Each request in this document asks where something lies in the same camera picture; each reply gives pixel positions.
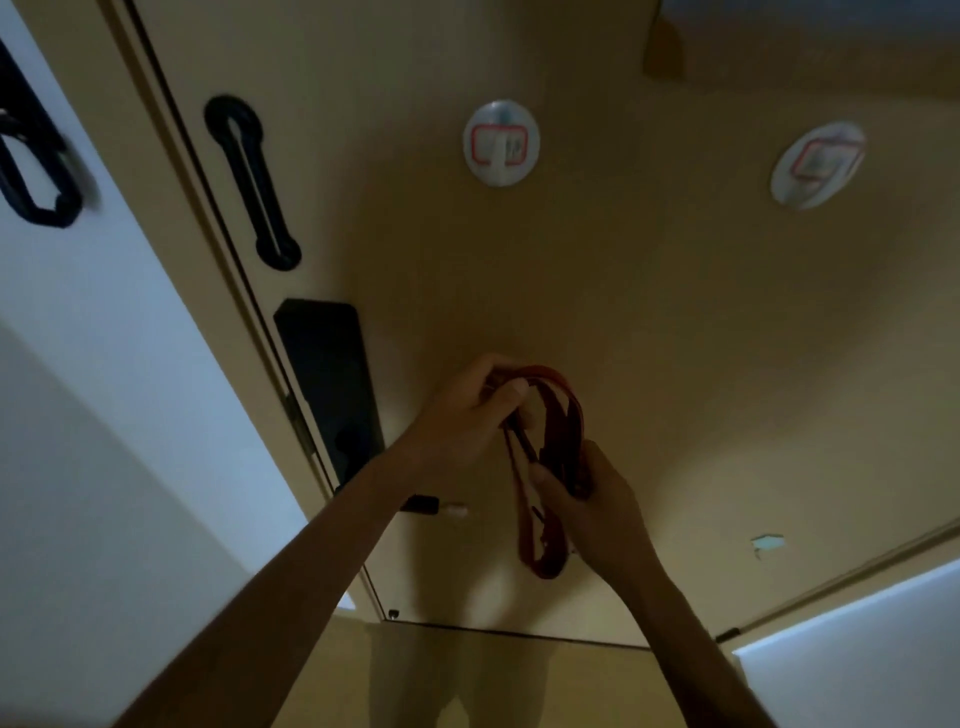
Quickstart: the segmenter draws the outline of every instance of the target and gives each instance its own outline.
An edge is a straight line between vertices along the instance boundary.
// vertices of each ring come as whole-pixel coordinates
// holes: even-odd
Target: red leash
[[[519,526],[517,543],[520,561],[541,579],[553,579],[564,570],[568,550],[566,534],[560,518],[543,506],[542,513],[531,507],[516,464],[514,448],[510,441],[513,432],[527,461],[539,462],[566,487],[574,497],[586,498],[592,490],[586,469],[581,468],[580,450],[584,443],[584,413],[573,390],[564,376],[549,367],[530,366],[511,372],[509,378],[525,378],[537,390],[546,407],[546,423],[543,432],[543,447],[538,455],[515,412],[503,424],[503,436],[510,455],[510,467],[514,472],[516,490],[516,514]],[[561,404],[554,389],[567,398],[566,408]],[[543,554],[538,559],[534,546],[533,516],[543,523],[540,543]]]

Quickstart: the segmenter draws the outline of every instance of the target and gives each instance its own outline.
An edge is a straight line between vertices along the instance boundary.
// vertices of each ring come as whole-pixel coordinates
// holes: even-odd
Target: person's left hand
[[[443,477],[469,465],[527,396],[526,379],[511,379],[486,396],[491,374],[509,376],[516,368],[514,361],[499,354],[474,359],[430,398],[387,452],[414,479]]]

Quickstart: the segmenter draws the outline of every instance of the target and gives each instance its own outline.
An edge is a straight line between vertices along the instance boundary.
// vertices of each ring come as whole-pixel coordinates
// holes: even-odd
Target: black door handle
[[[34,202],[4,136],[23,143],[57,188],[53,209]],[[69,228],[84,207],[84,198],[60,155],[63,137],[54,127],[20,69],[0,42],[0,193],[20,217],[35,225]]]
[[[240,143],[233,135],[230,121],[240,130]],[[235,96],[215,96],[206,103],[204,122],[227,155],[230,172],[256,234],[256,253],[271,268],[292,271],[300,263],[302,253],[287,231],[267,161],[263,158],[260,119]]]

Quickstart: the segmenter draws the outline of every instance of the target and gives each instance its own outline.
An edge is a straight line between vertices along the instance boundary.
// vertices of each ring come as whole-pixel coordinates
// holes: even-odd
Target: door lever
[[[34,202],[16,161],[3,140],[17,139],[30,150],[57,188],[53,209]],[[66,143],[27,80],[0,42],[0,193],[20,217],[35,225],[69,228],[84,207],[84,198],[61,155]]]
[[[240,131],[237,143],[229,122]],[[204,122],[214,141],[219,144],[230,172],[240,190],[244,206],[256,234],[256,253],[278,271],[292,271],[300,263],[302,253],[290,236],[267,161],[263,157],[263,125],[245,102],[235,96],[215,96],[206,103]]]

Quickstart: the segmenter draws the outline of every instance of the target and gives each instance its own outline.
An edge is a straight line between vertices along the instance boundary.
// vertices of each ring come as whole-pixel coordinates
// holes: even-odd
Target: person
[[[494,373],[516,364],[486,354],[443,386],[402,436],[377,455],[140,694],[117,728],[269,726],[340,596],[400,506],[425,481],[438,487],[490,444],[529,385]],[[634,492],[596,444],[583,458],[594,490],[575,500],[543,466],[531,484],[577,551],[626,602],[690,728],[773,728],[667,576]]]

